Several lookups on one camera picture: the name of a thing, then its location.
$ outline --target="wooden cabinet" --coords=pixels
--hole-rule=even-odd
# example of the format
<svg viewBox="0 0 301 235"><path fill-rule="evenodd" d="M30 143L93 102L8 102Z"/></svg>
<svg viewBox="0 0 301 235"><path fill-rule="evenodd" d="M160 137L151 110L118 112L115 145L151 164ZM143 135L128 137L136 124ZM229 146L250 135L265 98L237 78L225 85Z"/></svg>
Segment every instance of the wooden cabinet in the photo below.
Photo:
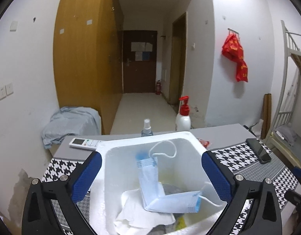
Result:
<svg viewBox="0 0 301 235"><path fill-rule="evenodd" d="M96 109L104 134L122 96L122 26L119 0L60 0L54 32L59 105Z"/></svg>

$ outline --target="fire extinguisher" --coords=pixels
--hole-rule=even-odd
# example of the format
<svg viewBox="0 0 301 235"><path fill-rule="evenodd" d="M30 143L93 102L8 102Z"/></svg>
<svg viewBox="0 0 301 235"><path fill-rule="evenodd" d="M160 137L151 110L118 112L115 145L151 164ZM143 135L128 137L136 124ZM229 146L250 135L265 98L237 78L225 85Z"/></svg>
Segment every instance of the fire extinguisher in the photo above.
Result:
<svg viewBox="0 0 301 235"><path fill-rule="evenodd" d="M161 94L161 80L156 82L156 94L157 95Z"/></svg>

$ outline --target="houndstooth tablecloth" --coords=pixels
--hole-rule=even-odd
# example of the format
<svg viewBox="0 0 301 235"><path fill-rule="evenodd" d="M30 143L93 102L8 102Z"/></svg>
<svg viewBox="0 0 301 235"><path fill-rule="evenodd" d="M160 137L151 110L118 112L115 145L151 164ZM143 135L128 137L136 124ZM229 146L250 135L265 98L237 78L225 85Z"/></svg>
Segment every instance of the houndstooth tablecloth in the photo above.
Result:
<svg viewBox="0 0 301 235"><path fill-rule="evenodd" d="M231 147L213 149L220 162L232 171L233 174L241 174L247 180L262 181L264 178L271 178L275 186L276 194L282 210L286 204L284 194L287 190L294 190L298 185L297 179L291 171L279 160L277 156L270 151L268 147L263 145L264 149L269 153L272 161L267 164L261 164L256 155L246 143L238 144ZM55 181L63 174L70 175L75 167L82 164L81 161L71 161L53 158L42 178L42 182ZM247 217L250 210L252 200L247 200L245 207L237 220L231 235L237 235ZM53 201L54 209L57 217L62 225L66 235L73 235L71 232L57 201ZM87 193L83 201L77 203L83 216L89 221L89 205L90 191Z"/></svg>

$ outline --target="silver screw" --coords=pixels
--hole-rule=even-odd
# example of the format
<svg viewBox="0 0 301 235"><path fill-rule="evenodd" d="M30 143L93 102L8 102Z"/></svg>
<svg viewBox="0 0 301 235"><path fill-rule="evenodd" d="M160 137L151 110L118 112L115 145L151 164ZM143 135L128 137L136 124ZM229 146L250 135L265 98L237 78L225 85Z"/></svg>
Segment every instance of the silver screw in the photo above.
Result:
<svg viewBox="0 0 301 235"><path fill-rule="evenodd" d="M33 179L32 184L37 184L38 182L38 179Z"/></svg>
<svg viewBox="0 0 301 235"><path fill-rule="evenodd" d="M272 180L271 180L270 178L266 178L266 179L265 179L265 182L268 183L268 184L271 184L271 183L272 183Z"/></svg>
<svg viewBox="0 0 301 235"><path fill-rule="evenodd" d="M68 175L62 175L61 177L60 177L60 180L61 181L65 181L65 180L67 180L68 179Z"/></svg>
<svg viewBox="0 0 301 235"><path fill-rule="evenodd" d="M242 181L244 177L240 174L236 175L236 180Z"/></svg>

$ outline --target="smartphone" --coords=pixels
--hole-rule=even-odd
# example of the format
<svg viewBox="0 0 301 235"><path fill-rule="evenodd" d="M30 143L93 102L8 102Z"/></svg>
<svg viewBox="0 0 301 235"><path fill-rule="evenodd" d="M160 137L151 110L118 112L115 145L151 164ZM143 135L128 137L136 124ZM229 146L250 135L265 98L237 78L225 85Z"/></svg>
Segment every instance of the smartphone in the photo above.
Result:
<svg viewBox="0 0 301 235"><path fill-rule="evenodd" d="M246 139L246 143L250 149L253 150L261 164L266 164L271 161L271 157L257 139Z"/></svg>

